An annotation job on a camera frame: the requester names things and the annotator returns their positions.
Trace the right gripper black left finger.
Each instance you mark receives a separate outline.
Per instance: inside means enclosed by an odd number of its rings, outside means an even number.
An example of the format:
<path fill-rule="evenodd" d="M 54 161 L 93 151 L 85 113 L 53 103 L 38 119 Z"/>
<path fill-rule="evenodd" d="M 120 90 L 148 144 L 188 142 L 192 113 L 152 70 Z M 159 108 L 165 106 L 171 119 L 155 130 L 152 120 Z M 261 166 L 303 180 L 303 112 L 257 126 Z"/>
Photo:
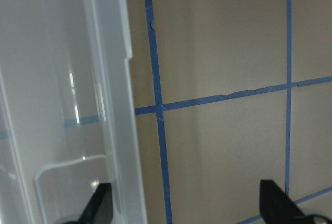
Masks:
<path fill-rule="evenodd" d="M 77 223 L 110 224 L 114 216 L 111 183 L 101 183 L 96 188 Z"/>

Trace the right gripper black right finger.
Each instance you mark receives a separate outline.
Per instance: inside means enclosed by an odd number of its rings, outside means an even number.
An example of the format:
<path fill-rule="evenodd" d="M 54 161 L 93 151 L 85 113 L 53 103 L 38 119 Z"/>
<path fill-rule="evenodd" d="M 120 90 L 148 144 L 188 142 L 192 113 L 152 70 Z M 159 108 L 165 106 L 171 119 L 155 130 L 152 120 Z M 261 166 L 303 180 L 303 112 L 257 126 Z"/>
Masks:
<path fill-rule="evenodd" d="M 272 179 L 260 181 L 259 212 L 268 224 L 300 223 L 307 217 Z"/>

